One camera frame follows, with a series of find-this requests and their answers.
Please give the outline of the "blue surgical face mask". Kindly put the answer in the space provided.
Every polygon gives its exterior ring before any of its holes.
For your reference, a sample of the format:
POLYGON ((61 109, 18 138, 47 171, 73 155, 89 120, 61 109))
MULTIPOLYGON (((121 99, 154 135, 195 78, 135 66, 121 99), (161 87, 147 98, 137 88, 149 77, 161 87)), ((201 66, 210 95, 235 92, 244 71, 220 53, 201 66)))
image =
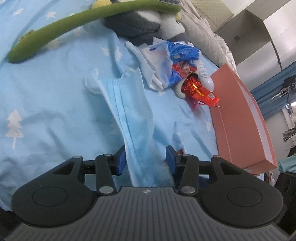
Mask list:
POLYGON ((125 144, 127 168, 133 186, 172 186, 165 158, 154 142, 154 115, 144 93, 139 69, 128 69, 118 79, 100 79, 92 71, 85 82, 93 94, 102 94, 125 144))

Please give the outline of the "red foil snack packet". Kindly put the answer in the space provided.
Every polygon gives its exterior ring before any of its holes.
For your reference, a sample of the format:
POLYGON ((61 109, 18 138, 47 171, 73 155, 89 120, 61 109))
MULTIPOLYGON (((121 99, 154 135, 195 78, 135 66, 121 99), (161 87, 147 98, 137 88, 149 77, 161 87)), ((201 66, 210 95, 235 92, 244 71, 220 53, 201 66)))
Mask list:
POLYGON ((214 107, 220 101, 220 98, 215 93, 206 89, 198 78, 193 75, 185 79, 181 91, 185 94, 186 100, 193 110, 197 109, 200 105, 214 107))

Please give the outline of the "blue snack bag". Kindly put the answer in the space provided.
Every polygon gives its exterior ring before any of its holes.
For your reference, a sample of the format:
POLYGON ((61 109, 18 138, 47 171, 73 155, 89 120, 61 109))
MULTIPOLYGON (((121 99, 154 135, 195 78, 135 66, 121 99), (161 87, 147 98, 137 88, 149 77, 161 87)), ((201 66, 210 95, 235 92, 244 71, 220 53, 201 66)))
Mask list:
POLYGON ((143 44, 138 49, 163 89, 197 71, 195 61, 199 60, 200 50, 185 42, 161 41, 150 46, 143 44))

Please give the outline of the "white tissue cloth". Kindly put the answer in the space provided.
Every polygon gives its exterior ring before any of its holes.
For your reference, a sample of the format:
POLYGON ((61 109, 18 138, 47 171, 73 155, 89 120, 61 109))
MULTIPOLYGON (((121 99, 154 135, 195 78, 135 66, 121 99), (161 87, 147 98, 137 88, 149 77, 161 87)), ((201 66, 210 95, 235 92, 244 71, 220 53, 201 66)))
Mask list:
POLYGON ((126 41, 125 46, 136 56, 140 65, 142 75, 146 80, 148 87, 157 92, 164 91, 163 84, 156 77, 155 71, 149 66, 147 60, 145 59, 141 51, 138 49, 138 47, 133 45, 130 41, 126 41))

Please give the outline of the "salmon pink cardboard box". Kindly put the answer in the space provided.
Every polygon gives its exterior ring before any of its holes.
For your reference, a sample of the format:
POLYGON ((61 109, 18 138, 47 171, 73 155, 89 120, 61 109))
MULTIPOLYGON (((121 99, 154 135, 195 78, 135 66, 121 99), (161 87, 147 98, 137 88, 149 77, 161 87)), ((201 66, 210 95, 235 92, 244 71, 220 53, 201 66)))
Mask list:
POLYGON ((250 91, 227 64, 211 77, 220 98, 210 108, 219 155, 252 175, 275 169, 271 138, 250 91))

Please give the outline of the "white spray bottle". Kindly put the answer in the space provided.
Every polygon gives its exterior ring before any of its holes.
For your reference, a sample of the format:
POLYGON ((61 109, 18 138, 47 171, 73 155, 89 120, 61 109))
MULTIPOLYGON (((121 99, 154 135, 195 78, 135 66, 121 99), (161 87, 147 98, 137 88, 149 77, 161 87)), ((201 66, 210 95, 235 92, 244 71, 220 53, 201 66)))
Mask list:
POLYGON ((203 87, 205 87, 210 92, 213 92, 214 91, 214 82, 201 60, 197 61, 197 70, 198 70, 199 80, 200 80, 201 84, 203 85, 203 87))

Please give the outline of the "blue curtain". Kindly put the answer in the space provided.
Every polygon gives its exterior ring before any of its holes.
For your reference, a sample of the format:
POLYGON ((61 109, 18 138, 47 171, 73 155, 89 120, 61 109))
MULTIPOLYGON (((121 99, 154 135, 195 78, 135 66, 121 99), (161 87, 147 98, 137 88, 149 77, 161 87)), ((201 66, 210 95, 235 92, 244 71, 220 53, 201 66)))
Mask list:
POLYGON ((256 100, 265 120, 272 117, 287 105, 287 94, 274 99, 272 99, 272 97, 279 94, 283 88, 284 81, 290 77, 295 78, 295 62, 274 77, 251 90, 251 94, 256 100))

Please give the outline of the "grey duvet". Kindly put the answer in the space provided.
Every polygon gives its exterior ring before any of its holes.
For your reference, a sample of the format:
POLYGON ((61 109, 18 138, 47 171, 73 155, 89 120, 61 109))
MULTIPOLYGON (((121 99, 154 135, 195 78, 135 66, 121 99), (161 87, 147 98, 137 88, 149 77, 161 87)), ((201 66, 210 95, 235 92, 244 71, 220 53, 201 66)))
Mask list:
POLYGON ((185 32, 178 35, 179 40, 192 43, 216 66, 228 64, 237 73, 236 63, 228 45, 223 38, 212 31, 205 18, 184 9, 180 11, 180 17, 185 32))

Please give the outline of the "grey penguin plush toy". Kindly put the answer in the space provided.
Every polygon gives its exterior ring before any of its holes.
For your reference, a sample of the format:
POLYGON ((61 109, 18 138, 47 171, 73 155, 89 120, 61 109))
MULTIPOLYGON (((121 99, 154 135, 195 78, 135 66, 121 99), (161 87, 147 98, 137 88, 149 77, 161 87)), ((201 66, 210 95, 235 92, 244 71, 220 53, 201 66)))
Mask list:
POLYGON ((137 10, 108 16, 103 19, 103 22, 118 36, 139 46, 151 45, 154 38, 174 40, 185 33, 185 28, 177 16, 178 13, 137 10))

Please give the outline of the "grey wardrobe cabinet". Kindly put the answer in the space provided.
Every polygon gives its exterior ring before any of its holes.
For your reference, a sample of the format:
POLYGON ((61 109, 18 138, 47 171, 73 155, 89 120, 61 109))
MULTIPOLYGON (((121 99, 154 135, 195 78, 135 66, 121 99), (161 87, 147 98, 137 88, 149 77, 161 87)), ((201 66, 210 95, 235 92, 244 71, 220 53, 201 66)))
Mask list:
POLYGON ((295 1, 253 1, 217 34, 253 90, 295 62, 295 1))

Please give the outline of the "cream quilted headboard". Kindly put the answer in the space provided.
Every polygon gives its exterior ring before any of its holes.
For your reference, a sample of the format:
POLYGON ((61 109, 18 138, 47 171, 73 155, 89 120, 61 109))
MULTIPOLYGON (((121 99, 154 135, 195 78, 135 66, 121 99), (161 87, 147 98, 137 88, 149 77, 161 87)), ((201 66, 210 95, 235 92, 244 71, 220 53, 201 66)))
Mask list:
POLYGON ((199 15, 207 20, 213 32, 217 32, 234 16, 221 0, 195 0, 191 3, 199 15))

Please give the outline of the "green long-handled back brush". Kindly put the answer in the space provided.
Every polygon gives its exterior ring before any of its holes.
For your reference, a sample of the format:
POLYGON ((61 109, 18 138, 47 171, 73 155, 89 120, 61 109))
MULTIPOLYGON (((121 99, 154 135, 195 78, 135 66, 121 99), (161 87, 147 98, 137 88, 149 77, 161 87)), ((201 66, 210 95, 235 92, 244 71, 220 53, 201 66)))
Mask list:
POLYGON ((95 20, 129 11, 148 10, 176 14, 181 10, 179 1, 125 1, 88 9, 51 23, 20 40, 8 54, 10 63, 19 63, 34 55, 52 40, 95 20))

